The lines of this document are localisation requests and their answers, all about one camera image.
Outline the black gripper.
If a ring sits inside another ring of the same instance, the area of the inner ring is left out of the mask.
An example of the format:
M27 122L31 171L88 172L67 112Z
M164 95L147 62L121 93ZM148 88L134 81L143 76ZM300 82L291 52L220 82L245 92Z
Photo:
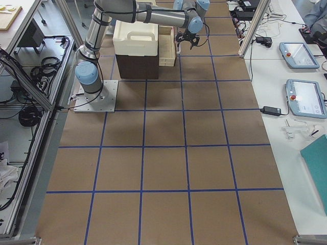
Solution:
M178 31L176 35L176 53L181 53L181 42L188 41L191 43L190 50L192 50L193 47L197 46L197 43L199 43L200 37L197 34L191 33L188 30L185 30L184 32Z

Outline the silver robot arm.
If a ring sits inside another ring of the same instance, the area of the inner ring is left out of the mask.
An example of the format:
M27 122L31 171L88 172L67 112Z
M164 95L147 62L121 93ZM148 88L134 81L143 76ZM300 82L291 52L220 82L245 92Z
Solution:
M115 21L113 45L123 79L158 79L159 26L183 29L178 42L199 42L198 32L209 9L209 1L175 1L173 8L150 2L95 1L95 11L87 37L77 52L75 76L87 95L104 89L98 66L100 48L112 21Z

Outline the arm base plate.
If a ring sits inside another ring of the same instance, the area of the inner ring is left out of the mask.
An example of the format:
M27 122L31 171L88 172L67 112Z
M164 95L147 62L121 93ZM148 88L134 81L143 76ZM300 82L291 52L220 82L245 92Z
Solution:
M73 110L76 113L102 113L115 111L116 96L118 91L118 80L104 80L104 86L101 93L85 93L80 85L78 93L81 96L76 98Z

